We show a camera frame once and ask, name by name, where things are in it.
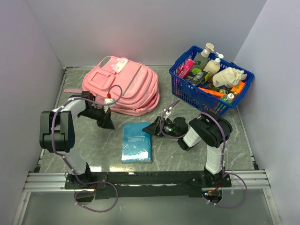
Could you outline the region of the teal hardcover book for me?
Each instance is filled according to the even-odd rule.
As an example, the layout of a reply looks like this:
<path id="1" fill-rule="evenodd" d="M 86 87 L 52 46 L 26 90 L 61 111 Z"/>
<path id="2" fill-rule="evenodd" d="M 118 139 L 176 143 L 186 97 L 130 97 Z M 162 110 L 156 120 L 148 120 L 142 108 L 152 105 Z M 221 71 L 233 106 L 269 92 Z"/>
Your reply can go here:
<path id="1" fill-rule="evenodd" d="M 123 124 L 121 161 L 123 163 L 151 162 L 151 136 L 143 132 L 150 122 Z"/>

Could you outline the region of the pink school backpack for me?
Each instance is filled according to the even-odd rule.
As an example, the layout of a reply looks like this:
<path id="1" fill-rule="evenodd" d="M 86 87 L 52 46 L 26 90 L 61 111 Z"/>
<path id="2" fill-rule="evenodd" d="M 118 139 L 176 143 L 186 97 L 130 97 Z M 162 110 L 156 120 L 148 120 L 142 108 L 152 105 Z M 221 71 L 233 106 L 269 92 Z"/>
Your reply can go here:
<path id="1" fill-rule="evenodd" d="M 117 99 L 122 95 L 113 112 L 142 116 L 153 111 L 159 101 L 158 75 L 148 66 L 128 60 L 107 56 L 86 74 L 81 89 L 65 89 L 68 93 L 90 91 L 96 101 L 102 103 L 109 93 Z"/>

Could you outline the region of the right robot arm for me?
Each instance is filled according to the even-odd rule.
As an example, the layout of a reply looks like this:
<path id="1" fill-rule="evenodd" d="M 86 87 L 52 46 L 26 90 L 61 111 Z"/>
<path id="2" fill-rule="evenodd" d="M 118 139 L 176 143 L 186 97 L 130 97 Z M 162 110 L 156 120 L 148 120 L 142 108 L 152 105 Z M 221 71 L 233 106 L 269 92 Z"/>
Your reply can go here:
<path id="1" fill-rule="evenodd" d="M 225 178 L 225 145 L 233 131 L 227 120 L 211 112 L 202 112 L 189 123 L 184 117 L 170 120 L 158 116 L 142 131 L 151 136 L 176 139 L 178 145 L 185 151 L 191 150 L 200 141 L 204 141 L 207 146 L 207 159 L 203 179 L 208 187 L 221 187 Z"/>

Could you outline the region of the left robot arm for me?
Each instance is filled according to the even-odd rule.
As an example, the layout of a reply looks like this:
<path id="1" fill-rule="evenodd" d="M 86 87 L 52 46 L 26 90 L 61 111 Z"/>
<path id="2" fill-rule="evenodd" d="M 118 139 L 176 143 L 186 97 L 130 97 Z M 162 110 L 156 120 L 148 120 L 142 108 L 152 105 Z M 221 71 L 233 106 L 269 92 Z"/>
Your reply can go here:
<path id="1" fill-rule="evenodd" d="M 81 188 L 88 188 L 97 183 L 94 180 L 88 163 L 82 159 L 74 148 L 74 119 L 86 117 L 97 122 L 98 127 L 114 130 L 110 107 L 116 100 L 108 93 L 104 103 L 97 106 L 96 97 L 89 91 L 72 95 L 66 103 L 40 115 L 39 143 L 41 148 L 61 158 L 68 167 L 68 179 L 76 182 Z"/>

